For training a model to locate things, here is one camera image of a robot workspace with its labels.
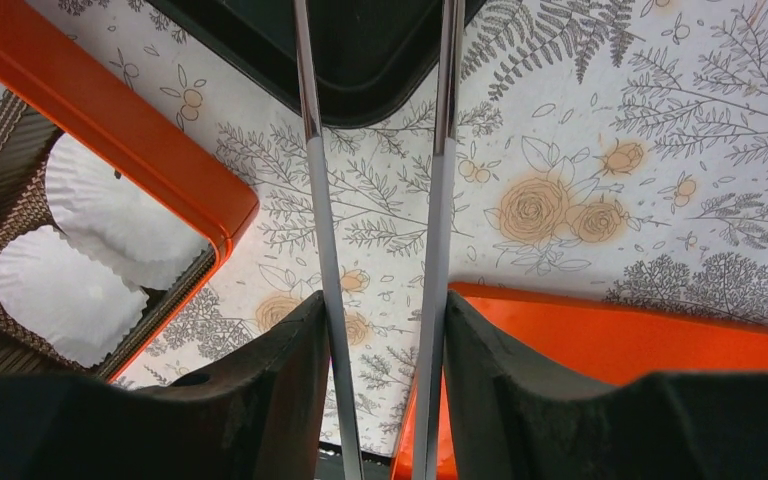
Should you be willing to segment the black cookie tray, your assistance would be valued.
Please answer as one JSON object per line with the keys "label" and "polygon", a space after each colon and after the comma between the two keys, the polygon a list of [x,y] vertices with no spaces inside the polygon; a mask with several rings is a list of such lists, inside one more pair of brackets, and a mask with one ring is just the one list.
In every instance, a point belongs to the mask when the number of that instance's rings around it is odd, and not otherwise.
{"label": "black cookie tray", "polygon": [[[300,110],[291,0],[152,5],[276,100]],[[321,118],[329,127],[386,119],[438,62],[440,1],[314,0],[307,7]]]}

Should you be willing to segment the orange cookie box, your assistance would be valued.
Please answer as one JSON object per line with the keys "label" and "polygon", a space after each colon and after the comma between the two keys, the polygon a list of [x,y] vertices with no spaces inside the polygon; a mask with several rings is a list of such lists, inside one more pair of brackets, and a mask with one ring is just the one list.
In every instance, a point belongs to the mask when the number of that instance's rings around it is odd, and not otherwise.
{"label": "orange cookie box", "polygon": [[62,134],[209,242],[166,290],[120,276],[143,290],[148,303],[137,325],[94,367],[57,354],[0,303],[0,376],[62,373],[112,381],[141,352],[167,344],[174,333],[217,332],[219,301],[206,283],[255,217],[254,191],[23,1],[0,1],[0,83],[0,253],[44,225],[67,240],[49,210],[44,183],[49,151]]}

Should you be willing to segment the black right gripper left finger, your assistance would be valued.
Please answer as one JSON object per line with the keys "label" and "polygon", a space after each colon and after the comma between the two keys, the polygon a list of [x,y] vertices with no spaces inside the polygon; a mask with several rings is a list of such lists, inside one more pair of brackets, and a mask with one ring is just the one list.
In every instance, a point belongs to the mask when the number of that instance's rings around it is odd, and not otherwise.
{"label": "black right gripper left finger", "polygon": [[311,479],[327,390],[321,292],[167,386],[0,376],[0,479]]}

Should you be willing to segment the metal tongs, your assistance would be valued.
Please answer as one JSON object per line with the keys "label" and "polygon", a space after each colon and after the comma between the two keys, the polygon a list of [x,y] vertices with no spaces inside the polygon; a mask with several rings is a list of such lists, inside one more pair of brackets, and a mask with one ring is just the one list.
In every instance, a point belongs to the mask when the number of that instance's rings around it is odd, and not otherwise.
{"label": "metal tongs", "polygon": [[[322,139],[308,4],[305,1],[296,1],[293,8],[300,114],[304,124],[314,231],[328,316],[343,472],[347,479],[361,479],[364,476],[363,461],[345,328],[344,304],[339,282],[334,218]],[[444,2],[428,205],[425,283],[420,319],[420,347],[414,375],[417,386],[412,476],[415,479],[434,479],[437,476],[444,323],[450,263],[459,70],[464,20],[464,2]]]}

